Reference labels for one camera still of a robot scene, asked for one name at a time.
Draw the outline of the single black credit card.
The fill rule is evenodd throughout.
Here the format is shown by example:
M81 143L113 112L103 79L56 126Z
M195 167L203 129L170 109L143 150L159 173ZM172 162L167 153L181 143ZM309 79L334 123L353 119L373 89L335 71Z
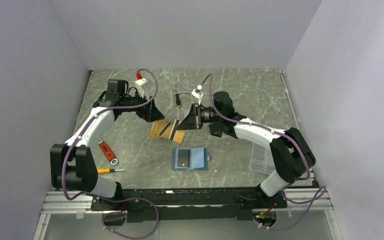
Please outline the single black credit card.
M190 167L190 150L189 149L177 149L176 157L177 168L189 168Z

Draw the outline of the blue leather card holder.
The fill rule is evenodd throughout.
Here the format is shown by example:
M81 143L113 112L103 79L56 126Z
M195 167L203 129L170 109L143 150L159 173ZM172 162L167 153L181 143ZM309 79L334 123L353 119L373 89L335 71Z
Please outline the blue leather card holder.
M176 167L177 149L189 149L190 150L190 165L188 168ZM189 170L207 170L208 163L210 161L208 150L205 147L198 148L174 148L172 150L172 163L171 168L174 171L189 171Z

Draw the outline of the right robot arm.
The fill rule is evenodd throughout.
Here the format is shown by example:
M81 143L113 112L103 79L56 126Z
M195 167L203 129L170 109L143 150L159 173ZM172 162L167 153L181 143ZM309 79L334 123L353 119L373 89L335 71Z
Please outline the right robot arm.
M256 188L255 200L260 207L269 207L279 191L292 185L316 164L313 152L297 128L281 130L252 121L235 111L233 100L225 91L216 92L211 101L211 107L193 103L177 128L198 130L208 123L213 136L226 134L268 150L275 169Z

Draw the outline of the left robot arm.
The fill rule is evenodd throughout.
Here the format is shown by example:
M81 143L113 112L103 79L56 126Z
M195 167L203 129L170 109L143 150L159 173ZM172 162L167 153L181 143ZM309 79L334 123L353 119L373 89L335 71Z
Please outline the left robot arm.
M129 94L131 87L127 81L110 79L77 132L64 143L51 147L50 174L54 188L104 198L104 204L111 210L123 205L121 184L99 176L91 148L98 145L122 113L134 112L148 123L164 119L155 105L155 97L145 96L143 86L147 80L139 74L136 76L138 80L132 87L134 95Z

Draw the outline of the black credit card stack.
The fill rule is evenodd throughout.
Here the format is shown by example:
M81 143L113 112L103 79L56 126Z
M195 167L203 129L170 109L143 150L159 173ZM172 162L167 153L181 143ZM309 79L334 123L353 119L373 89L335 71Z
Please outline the black credit card stack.
M221 138L223 134L236 137L234 126L225 122L213 122L209 125L209 131L212 136Z

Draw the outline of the silver open-end wrench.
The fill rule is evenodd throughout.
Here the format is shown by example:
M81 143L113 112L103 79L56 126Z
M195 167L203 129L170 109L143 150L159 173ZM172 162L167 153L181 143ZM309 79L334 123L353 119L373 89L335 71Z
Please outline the silver open-end wrench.
M172 91L172 93L174 95L190 95L191 93L193 92L193 90L189 90L189 89L186 89L186 90L183 90L183 89L174 89Z

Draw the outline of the red adjustable wrench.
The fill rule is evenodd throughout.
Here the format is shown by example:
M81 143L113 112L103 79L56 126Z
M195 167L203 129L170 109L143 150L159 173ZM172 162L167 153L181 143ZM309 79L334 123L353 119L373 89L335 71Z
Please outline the red adjustable wrench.
M109 161L109 163L112 166L118 165L119 161L115 153L112 151L109 145L102 138L98 140L98 145L101 151L103 152L104 156L106 157L106 159Z

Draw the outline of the clear plastic screw box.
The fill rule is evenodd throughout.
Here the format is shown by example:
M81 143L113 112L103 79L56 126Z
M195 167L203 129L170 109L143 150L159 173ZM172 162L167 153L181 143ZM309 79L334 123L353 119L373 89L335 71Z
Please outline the clear plastic screw box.
M250 170L265 175L270 175L275 170L273 156L267 148L252 144Z

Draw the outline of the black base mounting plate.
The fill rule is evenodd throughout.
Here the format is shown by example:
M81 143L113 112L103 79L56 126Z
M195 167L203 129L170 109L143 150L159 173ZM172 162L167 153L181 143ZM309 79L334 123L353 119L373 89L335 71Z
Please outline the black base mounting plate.
M288 204L280 193L263 196L255 187L124 189L126 204L116 208L111 203L93 198L91 210L123 210L128 223L152 221L159 213L161 221L236 219L252 220L256 213L285 209Z

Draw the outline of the aluminium frame rail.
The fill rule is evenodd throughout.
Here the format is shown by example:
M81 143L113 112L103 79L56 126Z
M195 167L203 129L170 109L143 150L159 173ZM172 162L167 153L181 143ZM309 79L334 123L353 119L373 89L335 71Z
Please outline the aluminium frame rail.
M62 191L46 194L35 240L45 238L52 214L107 214L122 212L129 223L150 221L155 210L159 220L233 219L256 220L276 211L324 211L330 234L343 239L327 191L312 187L292 187L274 196L263 196L254 187L124 189L125 203L109 203L99 197L80 195L67 200Z

